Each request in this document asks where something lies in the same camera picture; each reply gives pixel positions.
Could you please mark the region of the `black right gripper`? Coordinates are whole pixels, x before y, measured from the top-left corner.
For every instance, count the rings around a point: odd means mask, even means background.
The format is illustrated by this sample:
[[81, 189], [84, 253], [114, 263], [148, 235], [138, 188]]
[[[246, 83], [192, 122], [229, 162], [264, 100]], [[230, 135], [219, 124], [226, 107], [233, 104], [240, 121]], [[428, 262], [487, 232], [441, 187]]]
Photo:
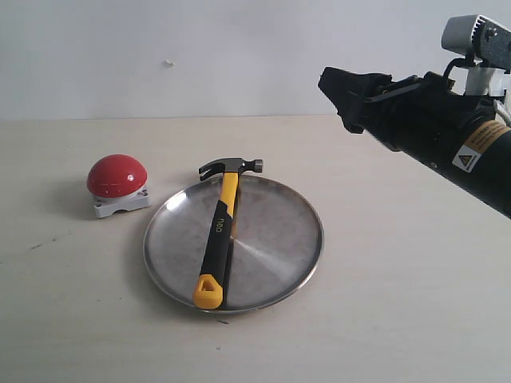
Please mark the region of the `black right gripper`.
[[326, 67], [318, 87], [333, 100], [350, 133], [365, 129], [391, 151], [403, 152], [442, 176], [497, 174], [497, 143], [485, 150], [469, 146], [496, 119], [488, 96], [456, 94], [449, 81], [431, 72], [393, 81], [385, 73]]

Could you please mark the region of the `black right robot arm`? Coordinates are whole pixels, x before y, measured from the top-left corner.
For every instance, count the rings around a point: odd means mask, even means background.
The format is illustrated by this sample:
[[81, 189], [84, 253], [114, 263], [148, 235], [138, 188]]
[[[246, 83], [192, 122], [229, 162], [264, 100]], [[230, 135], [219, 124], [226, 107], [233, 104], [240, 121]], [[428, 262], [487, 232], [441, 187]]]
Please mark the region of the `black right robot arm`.
[[492, 97], [459, 95], [453, 84], [432, 72], [393, 81], [326, 67], [318, 87], [347, 131], [368, 132], [509, 216], [510, 128]]

